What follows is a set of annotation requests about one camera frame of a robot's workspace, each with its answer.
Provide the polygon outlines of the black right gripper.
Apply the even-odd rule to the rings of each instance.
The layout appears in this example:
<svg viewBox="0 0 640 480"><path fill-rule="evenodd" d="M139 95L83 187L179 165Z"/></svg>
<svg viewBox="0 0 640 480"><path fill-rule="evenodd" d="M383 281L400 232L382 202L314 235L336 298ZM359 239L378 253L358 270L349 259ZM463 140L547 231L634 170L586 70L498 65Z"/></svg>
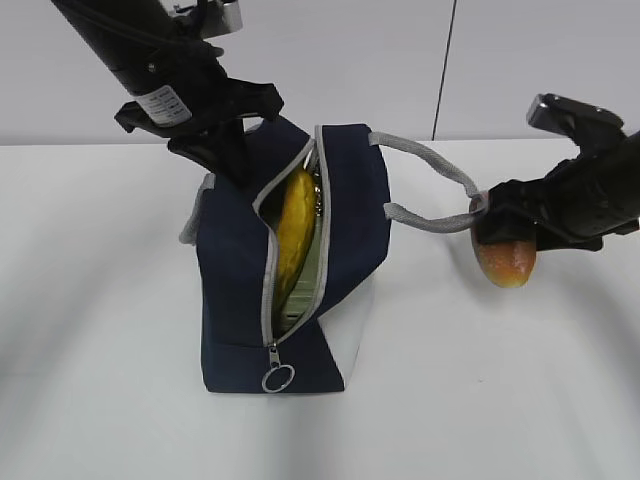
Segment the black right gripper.
<svg viewBox="0 0 640 480"><path fill-rule="evenodd" d="M564 160L546 176L489 191L479 243L532 242L537 250L600 250L607 235L635 231L635 151Z"/></svg>

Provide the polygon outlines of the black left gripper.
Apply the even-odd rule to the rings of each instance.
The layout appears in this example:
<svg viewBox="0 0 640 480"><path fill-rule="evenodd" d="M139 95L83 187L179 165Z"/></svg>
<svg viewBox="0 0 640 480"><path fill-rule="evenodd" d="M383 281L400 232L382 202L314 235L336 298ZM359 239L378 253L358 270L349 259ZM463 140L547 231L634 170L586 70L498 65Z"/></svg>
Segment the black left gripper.
<svg viewBox="0 0 640 480"><path fill-rule="evenodd" d="M113 75L132 97L115 114L126 132L172 138L171 153L236 186L253 181L256 161L242 119L278 117L284 101L274 84L229 77L215 47L189 39L116 40ZM212 146L207 137L178 137L209 129Z"/></svg>

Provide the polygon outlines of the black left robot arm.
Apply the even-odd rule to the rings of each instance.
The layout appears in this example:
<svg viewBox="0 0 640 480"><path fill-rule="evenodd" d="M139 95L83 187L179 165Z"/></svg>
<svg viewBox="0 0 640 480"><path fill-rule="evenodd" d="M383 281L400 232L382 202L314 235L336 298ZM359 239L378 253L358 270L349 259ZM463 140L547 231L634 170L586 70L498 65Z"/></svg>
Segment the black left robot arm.
<svg viewBox="0 0 640 480"><path fill-rule="evenodd" d="M243 26L236 1L57 1L57 10L131 96L115 115L167 140L168 149L238 186L253 166L247 118L273 121L284 102L272 84L228 76L210 39Z"/></svg>

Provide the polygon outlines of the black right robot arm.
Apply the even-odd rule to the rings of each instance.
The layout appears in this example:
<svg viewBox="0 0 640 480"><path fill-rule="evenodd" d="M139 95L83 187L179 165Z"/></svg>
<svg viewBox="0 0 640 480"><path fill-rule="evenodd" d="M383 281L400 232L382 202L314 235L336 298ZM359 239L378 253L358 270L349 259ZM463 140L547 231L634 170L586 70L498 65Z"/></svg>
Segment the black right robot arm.
<svg viewBox="0 0 640 480"><path fill-rule="evenodd" d="M566 159L544 177L500 183L488 201L475 225L482 245L531 241L538 251L599 251L605 236L639 230L639 135Z"/></svg>

